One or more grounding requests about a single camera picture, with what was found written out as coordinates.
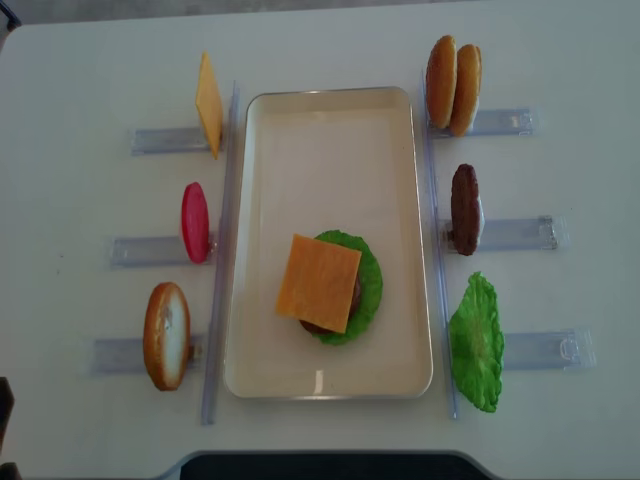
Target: top bun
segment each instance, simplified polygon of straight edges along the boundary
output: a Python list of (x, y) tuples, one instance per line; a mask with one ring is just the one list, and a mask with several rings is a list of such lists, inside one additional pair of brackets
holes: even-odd
[(456, 93), (456, 41), (451, 35), (438, 40), (427, 65), (427, 109), (431, 123), (446, 128)]
[(144, 320), (144, 365), (158, 390), (176, 390), (189, 359), (190, 316), (175, 283), (153, 289)]
[(482, 82), (482, 55), (475, 45), (465, 45), (458, 51), (458, 81), (449, 130), (463, 136), (478, 111), (478, 96)]

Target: cheese slice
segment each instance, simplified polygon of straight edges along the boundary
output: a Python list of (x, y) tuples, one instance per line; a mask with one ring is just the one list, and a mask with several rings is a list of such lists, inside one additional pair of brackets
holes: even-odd
[(204, 134), (211, 147), (211, 153), (217, 159), (222, 134), (222, 100), (207, 52), (203, 52), (200, 62), (196, 108), (200, 115), (202, 128), (204, 128)]
[(295, 234), (276, 313), (344, 333), (361, 255)]

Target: brown patty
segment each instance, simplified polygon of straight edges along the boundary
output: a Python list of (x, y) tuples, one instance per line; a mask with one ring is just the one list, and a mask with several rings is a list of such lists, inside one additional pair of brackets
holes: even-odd
[[(356, 283), (353, 286), (353, 296), (351, 297), (351, 308), (349, 308), (349, 320), (351, 320), (351, 317), (360, 306), (361, 296), (362, 296), (362, 287), (360, 285), (360, 278), (356, 275)], [(313, 323), (305, 322), (303, 320), (299, 320), (299, 322), (300, 322), (300, 325), (302, 325), (304, 329), (309, 333), (318, 333), (321, 335), (325, 335), (327, 333), (335, 333), (335, 332), (332, 332), (331, 330), (327, 330), (326, 328), (318, 327)]]
[(478, 180), (471, 165), (458, 167), (451, 184), (451, 223), (453, 244), (461, 255), (472, 255), (478, 247), (480, 204)]

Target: green lettuce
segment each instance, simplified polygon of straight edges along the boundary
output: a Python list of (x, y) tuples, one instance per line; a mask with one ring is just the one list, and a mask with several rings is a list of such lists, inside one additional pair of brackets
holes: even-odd
[(453, 378), (483, 412), (495, 412), (502, 392), (504, 335), (493, 285), (476, 272), (449, 322)]
[(312, 333), (314, 337), (319, 338), (322, 343), (326, 343), (327, 345), (343, 345), (356, 339), (367, 330), (371, 320), (373, 320), (380, 306), (380, 299), (382, 298), (382, 272), (380, 271), (378, 260), (373, 256), (369, 245), (367, 245), (362, 237), (354, 237), (340, 230), (329, 230), (318, 235), (316, 239), (362, 252), (360, 265), (358, 266), (358, 277), (360, 278), (361, 289), (360, 305), (353, 315), (351, 315), (346, 332)]

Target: clear plastic stand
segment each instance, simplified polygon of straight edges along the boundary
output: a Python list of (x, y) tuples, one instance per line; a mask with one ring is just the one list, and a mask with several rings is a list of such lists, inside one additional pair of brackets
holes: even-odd
[[(451, 221), (441, 220), (439, 227), (447, 252), (458, 253), (453, 245)], [(487, 220), (476, 252), (555, 250), (567, 246), (569, 233), (564, 217), (543, 215), (530, 219)]]
[(234, 228), (233, 219), (236, 216), (234, 212), (237, 209), (242, 177), (242, 164), (238, 168), (239, 160), (236, 158), (239, 101), (240, 89), (234, 82), (233, 97), (229, 107), (227, 168), (224, 175), (222, 216), (220, 218), (218, 248), (216, 249), (216, 278), (213, 288), (213, 306), (211, 307), (211, 322), (209, 323), (207, 341), (207, 363), (200, 409), (200, 423), (202, 425), (215, 423), (216, 397), (220, 376), (219, 363), (223, 351), (221, 331), (223, 319), (228, 309), (229, 278), (233, 271), (235, 257), (234, 235), (237, 232), (237, 227)]
[[(424, 161), (427, 169), (430, 195), (430, 223), (437, 225), (431, 229), (433, 262), (436, 271), (436, 293), (438, 313), (443, 326), (442, 347), (444, 368), (447, 376), (447, 394), (450, 398), (450, 415), (459, 415), (457, 389), (451, 374), (451, 345), (449, 342), (449, 306), (447, 302), (447, 281), (443, 254), (450, 251), (450, 222), (438, 216), (437, 181), (434, 165), (433, 141), (450, 137), (448, 131), (429, 126), (426, 102), (425, 75), (422, 72), (422, 104), (424, 106), (425, 128), (423, 128)], [(481, 110), (467, 135), (520, 135), (534, 133), (536, 122), (529, 109)], [(504, 251), (522, 249), (555, 250), (568, 244), (566, 223), (562, 217), (542, 216), (523, 220), (487, 221), (480, 238), (478, 250)], [(547, 370), (579, 369), (596, 365), (596, 358), (588, 329), (578, 328), (560, 332), (517, 333), (505, 335), (504, 369)]]
[[(530, 108), (510, 110), (478, 110), (473, 125), (465, 136), (476, 135), (533, 135), (538, 128), (538, 117)], [(429, 126), (433, 139), (452, 136), (448, 129)]]
[[(187, 371), (202, 365), (204, 335), (192, 336), (189, 342)], [(141, 338), (94, 340), (91, 348), (90, 374), (121, 375), (146, 373)]]
[(202, 127), (140, 129), (134, 130), (131, 138), (131, 155), (134, 156), (207, 151), (210, 151), (209, 142)]
[[(211, 251), (204, 265), (213, 262), (216, 249), (215, 234), (209, 234)], [(111, 268), (163, 267), (195, 265), (187, 255), (182, 238), (173, 237), (118, 237), (108, 246)]]
[(570, 370), (595, 365), (589, 329), (505, 335), (505, 370)]

